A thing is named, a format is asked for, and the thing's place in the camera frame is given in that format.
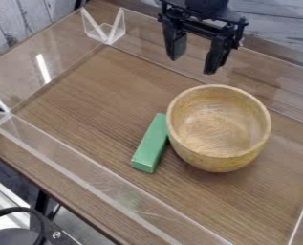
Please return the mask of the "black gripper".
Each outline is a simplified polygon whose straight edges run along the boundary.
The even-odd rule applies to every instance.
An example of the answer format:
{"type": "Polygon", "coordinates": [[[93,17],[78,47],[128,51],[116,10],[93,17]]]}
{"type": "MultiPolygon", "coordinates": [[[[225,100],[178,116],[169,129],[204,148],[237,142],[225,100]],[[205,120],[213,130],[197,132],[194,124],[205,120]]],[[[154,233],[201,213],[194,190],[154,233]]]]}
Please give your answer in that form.
{"type": "Polygon", "coordinates": [[[214,75],[228,62],[232,43],[234,49],[241,46],[248,18],[230,8],[229,0],[161,0],[161,3],[160,22],[169,58],[176,61],[185,54],[188,32],[213,39],[204,73],[214,75]]]}

